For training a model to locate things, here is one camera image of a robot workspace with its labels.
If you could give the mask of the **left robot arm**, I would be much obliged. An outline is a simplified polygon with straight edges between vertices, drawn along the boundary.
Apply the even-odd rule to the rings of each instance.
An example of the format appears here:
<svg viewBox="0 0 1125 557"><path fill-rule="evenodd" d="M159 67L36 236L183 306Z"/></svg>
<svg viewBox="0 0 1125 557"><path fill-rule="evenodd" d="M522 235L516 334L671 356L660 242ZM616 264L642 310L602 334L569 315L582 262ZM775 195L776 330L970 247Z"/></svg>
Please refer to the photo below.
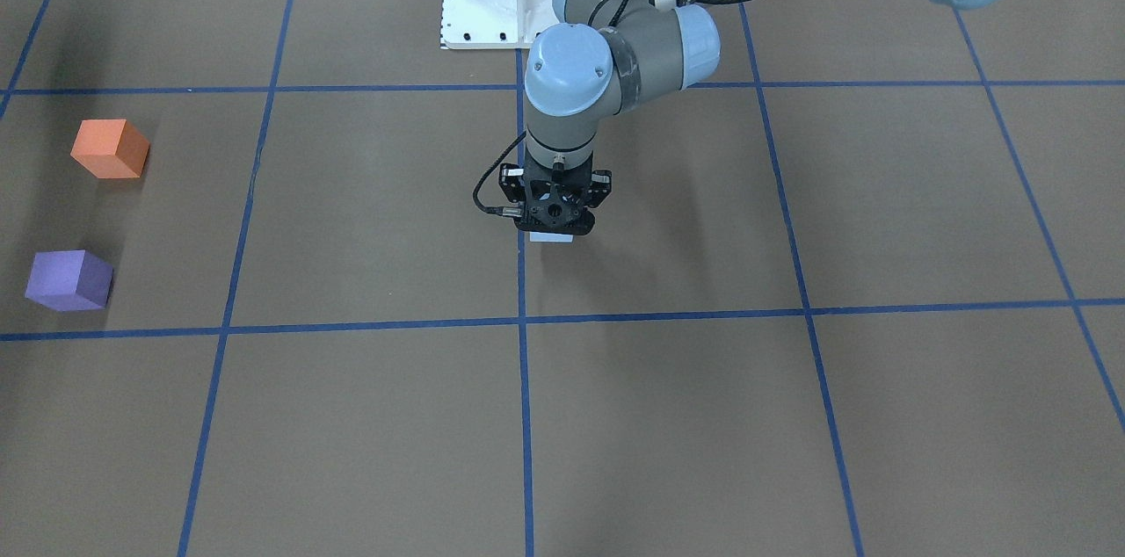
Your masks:
<svg viewBox="0 0 1125 557"><path fill-rule="evenodd" d="M505 197L482 212L539 234L586 235L612 176L593 163L598 122L716 73L721 37L711 7L754 0L552 0L557 23L524 68L522 163L489 168ZM974 10L997 0L929 0Z"/></svg>

